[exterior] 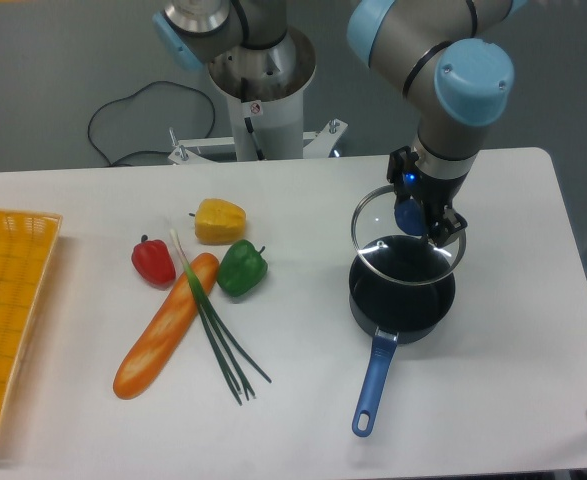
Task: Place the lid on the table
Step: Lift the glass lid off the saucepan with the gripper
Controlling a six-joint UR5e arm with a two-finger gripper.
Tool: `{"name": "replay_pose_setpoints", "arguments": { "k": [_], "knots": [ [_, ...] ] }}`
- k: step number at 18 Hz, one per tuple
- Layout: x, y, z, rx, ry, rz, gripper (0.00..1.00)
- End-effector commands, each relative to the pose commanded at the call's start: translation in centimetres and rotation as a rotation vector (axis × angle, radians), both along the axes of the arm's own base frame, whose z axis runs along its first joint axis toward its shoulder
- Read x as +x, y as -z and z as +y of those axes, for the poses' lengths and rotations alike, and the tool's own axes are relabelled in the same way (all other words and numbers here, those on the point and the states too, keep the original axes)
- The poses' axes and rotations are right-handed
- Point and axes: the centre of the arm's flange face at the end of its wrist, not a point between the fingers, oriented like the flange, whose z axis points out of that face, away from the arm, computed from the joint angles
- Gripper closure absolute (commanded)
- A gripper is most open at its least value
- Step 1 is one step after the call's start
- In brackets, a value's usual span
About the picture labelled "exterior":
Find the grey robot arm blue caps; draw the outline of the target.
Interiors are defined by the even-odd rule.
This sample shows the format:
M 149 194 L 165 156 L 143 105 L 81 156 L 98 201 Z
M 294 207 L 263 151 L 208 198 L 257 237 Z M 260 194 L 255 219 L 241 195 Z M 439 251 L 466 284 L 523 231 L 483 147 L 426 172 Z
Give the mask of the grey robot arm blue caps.
M 391 156 L 395 215 L 437 246 L 465 231 L 454 196 L 514 81 L 509 56 L 481 35 L 517 1 L 362 1 L 347 26 L 357 58 L 420 114 L 414 141 Z M 303 93 L 316 71 L 310 40 L 282 1 L 171 1 L 153 17 L 166 49 L 187 70 L 205 69 L 226 97 L 237 157 L 302 154 Z

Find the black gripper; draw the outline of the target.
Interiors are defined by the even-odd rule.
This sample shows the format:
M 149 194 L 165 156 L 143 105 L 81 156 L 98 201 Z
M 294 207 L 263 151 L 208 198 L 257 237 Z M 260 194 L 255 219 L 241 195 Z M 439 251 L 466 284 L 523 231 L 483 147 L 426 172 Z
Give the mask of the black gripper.
M 386 178 L 393 186 L 397 205 L 415 198 L 421 205 L 427 236 L 437 247 L 448 246 L 460 239 L 468 222 L 453 208 L 453 200 L 468 174 L 453 179 L 427 175 L 417 167 L 418 154 L 404 146 L 389 154 Z

